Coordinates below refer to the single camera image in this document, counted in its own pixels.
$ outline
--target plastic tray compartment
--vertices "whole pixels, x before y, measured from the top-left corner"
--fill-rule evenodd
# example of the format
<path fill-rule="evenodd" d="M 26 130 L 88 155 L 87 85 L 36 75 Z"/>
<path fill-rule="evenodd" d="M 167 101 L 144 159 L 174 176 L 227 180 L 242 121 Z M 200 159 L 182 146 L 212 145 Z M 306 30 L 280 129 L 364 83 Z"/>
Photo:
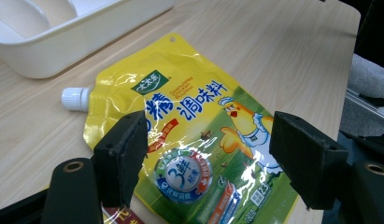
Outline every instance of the plastic tray compartment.
<path fill-rule="evenodd" d="M 52 77 L 175 0 L 0 0 L 0 58 L 25 77 Z"/>

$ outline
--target condiment pouch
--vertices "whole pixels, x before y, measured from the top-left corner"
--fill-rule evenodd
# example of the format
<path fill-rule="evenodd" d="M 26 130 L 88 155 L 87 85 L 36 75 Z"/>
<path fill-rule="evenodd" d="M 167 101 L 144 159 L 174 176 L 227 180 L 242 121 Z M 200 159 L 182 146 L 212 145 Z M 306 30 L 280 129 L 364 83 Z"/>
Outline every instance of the condiment pouch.
<path fill-rule="evenodd" d="M 90 148 L 145 110 L 149 153 L 135 195 L 169 223 L 283 223 L 297 197 L 269 153 L 273 119 L 238 82 L 168 34 L 101 72 Z"/>

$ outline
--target spout pouch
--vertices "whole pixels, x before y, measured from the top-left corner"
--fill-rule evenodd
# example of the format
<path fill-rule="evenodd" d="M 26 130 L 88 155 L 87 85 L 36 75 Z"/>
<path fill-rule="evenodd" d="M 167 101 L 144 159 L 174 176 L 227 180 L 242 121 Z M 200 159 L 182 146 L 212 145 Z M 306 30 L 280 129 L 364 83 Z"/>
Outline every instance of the spout pouch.
<path fill-rule="evenodd" d="M 149 153 L 135 195 L 148 209 L 169 223 L 286 221 L 297 193 L 269 154 L 271 114 L 180 35 L 98 75 L 85 141 L 139 110 Z"/>

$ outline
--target red label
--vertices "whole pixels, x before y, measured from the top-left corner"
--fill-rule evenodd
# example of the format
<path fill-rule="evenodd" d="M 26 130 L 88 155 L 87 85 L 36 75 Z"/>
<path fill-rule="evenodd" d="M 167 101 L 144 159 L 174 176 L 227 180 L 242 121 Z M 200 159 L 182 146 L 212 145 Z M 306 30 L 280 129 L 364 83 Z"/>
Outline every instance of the red label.
<path fill-rule="evenodd" d="M 117 223 L 117 224 L 144 224 L 144 222 L 131 210 L 124 208 L 102 208 L 102 211 L 107 215 L 109 222 L 105 223 Z"/>
<path fill-rule="evenodd" d="M 162 135 L 157 139 L 157 141 L 153 142 L 150 144 L 148 153 L 157 151 L 165 142 L 166 136 L 171 132 L 175 126 L 178 125 L 178 120 L 177 119 L 171 119 L 162 129 Z"/>

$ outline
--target light wood surface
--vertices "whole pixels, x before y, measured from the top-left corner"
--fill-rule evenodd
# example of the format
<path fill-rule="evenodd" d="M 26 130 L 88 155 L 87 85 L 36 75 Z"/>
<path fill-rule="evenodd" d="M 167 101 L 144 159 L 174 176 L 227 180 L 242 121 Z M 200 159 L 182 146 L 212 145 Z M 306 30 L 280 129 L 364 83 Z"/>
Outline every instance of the light wood surface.
<path fill-rule="evenodd" d="M 91 86 L 100 71 L 169 32 L 272 113 L 300 116 L 335 139 L 359 18 L 335 0 L 179 0 L 59 76 L 28 79 L 0 61 L 0 208 L 45 188 L 62 161 L 91 157 L 82 138 L 86 114 L 65 110 L 62 90 Z M 132 208 L 147 223 L 157 218 L 138 200 Z M 288 223 L 320 223 L 321 216 L 299 200 Z"/>

